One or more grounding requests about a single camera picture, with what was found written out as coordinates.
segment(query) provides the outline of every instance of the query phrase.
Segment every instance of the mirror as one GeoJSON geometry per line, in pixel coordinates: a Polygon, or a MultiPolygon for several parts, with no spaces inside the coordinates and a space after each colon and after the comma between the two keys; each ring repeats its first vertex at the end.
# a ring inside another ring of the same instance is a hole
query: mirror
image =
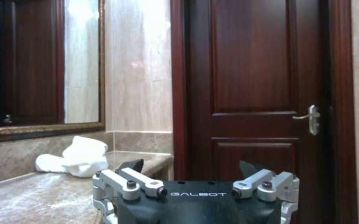
{"type": "Polygon", "coordinates": [[[0,127],[101,122],[98,0],[0,0],[0,127]]]}

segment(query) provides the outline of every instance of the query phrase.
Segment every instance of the door frame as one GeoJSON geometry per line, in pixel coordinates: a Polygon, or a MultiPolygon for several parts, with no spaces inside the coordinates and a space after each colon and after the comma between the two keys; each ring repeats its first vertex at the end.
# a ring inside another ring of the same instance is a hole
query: door frame
{"type": "MultiPolygon", "coordinates": [[[[333,124],[335,223],[357,223],[351,0],[327,0],[333,124]]],[[[174,179],[188,178],[186,0],[170,0],[174,179]]]]}

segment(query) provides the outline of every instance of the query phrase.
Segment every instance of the silver metal clamp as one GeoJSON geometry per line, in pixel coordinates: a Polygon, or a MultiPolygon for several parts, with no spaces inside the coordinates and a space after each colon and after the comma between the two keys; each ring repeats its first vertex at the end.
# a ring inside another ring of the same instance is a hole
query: silver metal clamp
{"type": "Polygon", "coordinates": [[[120,175],[126,179],[134,180],[140,184],[140,188],[144,190],[146,196],[164,200],[166,189],[164,188],[162,181],[149,178],[130,168],[121,169],[120,175]]]}
{"type": "Polygon", "coordinates": [[[113,199],[118,195],[126,201],[140,197],[140,185],[133,180],[126,180],[109,169],[97,172],[92,177],[93,206],[101,211],[105,224],[116,223],[113,199]]]}
{"type": "Polygon", "coordinates": [[[281,172],[273,179],[257,187],[257,197],[260,200],[273,202],[277,198],[281,203],[281,224],[289,224],[291,215],[297,210],[299,201],[299,178],[281,172]]]}
{"type": "Polygon", "coordinates": [[[257,186],[264,181],[269,181],[272,178],[273,172],[267,169],[263,169],[245,180],[233,182],[233,197],[236,199],[252,197],[252,192],[257,188],[257,186]]]}

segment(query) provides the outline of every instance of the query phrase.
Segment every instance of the mirror frame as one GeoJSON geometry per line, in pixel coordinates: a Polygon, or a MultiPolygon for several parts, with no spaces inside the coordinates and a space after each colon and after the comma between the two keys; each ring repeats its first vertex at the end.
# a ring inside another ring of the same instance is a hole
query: mirror frame
{"type": "Polygon", "coordinates": [[[98,0],[98,122],[0,127],[0,142],[105,131],[104,0],[98,0]]]}

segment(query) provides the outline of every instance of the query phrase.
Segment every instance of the backsplash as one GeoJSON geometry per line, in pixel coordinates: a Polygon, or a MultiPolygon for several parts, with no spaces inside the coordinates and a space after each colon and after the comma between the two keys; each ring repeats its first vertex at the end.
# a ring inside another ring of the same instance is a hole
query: backsplash
{"type": "MultiPolygon", "coordinates": [[[[113,133],[97,132],[80,134],[97,139],[113,150],[113,133]]],[[[40,154],[60,155],[70,145],[73,135],[13,142],[0,142],[0,181],[34,172],[34,161],[40,154]]]]}
{"type": "MultiPolygon", "coordinates": [[[[34,172],[40,154],[61,156],[74,135],[0,142],[0,181],[34,172]]],[[[96,132],[80,134],[97,139],[109,146],[109,151],[132,151],[173,154],[172,132],[96,132]]]]}
{"type": "Polygon", "coordinates": [[[173,154],[172,132],[114,131],[114,150],[173,154]]]}

